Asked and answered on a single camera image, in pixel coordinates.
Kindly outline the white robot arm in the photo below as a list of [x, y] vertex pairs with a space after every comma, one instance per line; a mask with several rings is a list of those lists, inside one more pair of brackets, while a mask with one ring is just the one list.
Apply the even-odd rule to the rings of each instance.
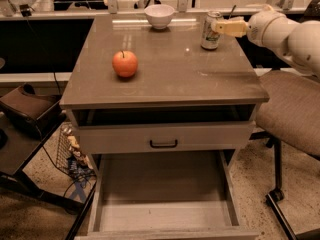
[[302, 23], [289, 19], [271, 5], [253, 14], [248, 21], [242, 16], [214, 21], [211, 29], [248, 40], [271, 50], [279, 59], [302, 74], [320, 77], [320, 22]]

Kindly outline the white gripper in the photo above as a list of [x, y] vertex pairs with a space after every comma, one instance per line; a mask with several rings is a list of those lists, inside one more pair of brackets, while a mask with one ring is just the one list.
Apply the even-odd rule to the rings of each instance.
[[247, 35], [250, 42], [263, 46], [263, 35], [268, 26], [279, 18], [285, 18], [283, 13], [277, 12], [271, 5], [263, 5], [262, 9], [253, 14], [246, 23], [239, 20], [218, 20], [211, 24], [211, 29], [219, 34], [242, 37]]

